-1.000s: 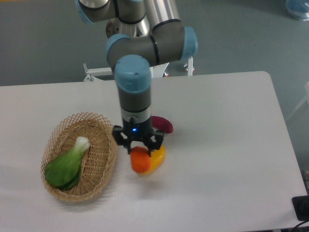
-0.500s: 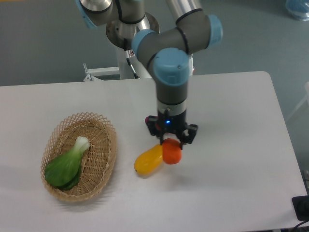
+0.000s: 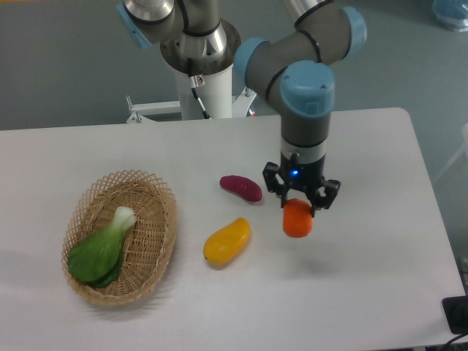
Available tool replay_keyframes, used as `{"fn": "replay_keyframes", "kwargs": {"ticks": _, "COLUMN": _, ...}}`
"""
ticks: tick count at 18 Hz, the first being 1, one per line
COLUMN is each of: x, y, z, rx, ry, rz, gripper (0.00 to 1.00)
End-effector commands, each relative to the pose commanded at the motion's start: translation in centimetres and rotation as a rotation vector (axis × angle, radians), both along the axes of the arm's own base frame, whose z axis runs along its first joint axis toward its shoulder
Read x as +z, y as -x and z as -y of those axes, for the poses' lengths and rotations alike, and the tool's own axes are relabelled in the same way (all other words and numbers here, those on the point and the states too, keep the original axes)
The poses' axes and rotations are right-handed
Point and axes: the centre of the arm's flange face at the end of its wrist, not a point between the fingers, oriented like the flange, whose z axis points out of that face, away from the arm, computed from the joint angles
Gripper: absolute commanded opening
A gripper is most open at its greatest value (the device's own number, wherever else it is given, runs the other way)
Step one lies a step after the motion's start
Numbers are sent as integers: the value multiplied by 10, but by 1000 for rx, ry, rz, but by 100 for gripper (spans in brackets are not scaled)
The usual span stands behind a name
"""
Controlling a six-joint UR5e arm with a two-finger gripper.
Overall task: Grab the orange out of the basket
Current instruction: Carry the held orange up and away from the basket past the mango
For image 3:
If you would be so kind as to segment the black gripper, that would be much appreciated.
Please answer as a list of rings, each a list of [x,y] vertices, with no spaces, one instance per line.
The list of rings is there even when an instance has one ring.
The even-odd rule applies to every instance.
[[[263,168],[267,190],[280,199],[281,208],[288,201],[290,189],[303,192],[311,203],[312,218],[315,218],[317,211],[331,207],[341,188],[340,181],[322,176],[324,163],[325,156],[316,162],[293,164],[290,159],[281,155],[280,166],[267,162]]]

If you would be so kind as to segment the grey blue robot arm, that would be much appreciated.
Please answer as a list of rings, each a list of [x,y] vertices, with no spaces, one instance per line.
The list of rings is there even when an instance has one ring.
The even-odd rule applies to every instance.
[[[318,211],[331,206],[341,186],[323,175],[335,101],[331,65],[359,51],[367,29],[359,11],[333,1],[284,7],[295,30],[277,42],[242,40],[217,1],[120,1],[116,9],[138,47],[159,46],[177,79],[183,119],[233,117],[233,75],[274,109],[281,162],[264,167],[267,189],[282,203],[290,190],[302,192]]]

